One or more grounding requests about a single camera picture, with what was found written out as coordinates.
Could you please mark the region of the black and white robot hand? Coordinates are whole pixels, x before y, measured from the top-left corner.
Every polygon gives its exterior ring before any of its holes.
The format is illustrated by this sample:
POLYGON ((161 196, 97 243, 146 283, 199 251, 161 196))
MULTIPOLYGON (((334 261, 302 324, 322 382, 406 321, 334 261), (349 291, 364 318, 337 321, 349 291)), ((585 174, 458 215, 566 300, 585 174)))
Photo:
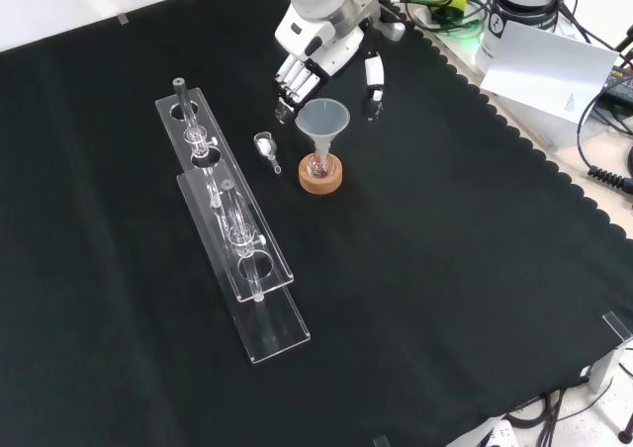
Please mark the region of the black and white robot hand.
POLYGON ((308 21, 290 7, 275 32, 275 39, 288 54, 275 75, 277 120, 282 124, 292 121, 316 92, 357 55, 363 57, 365 66, 363 114, 369 121, 376 120, 385 94, 385 70, 377 49, 377 34, 372 21, 364 19, 339 37, 332 23, 308 21))

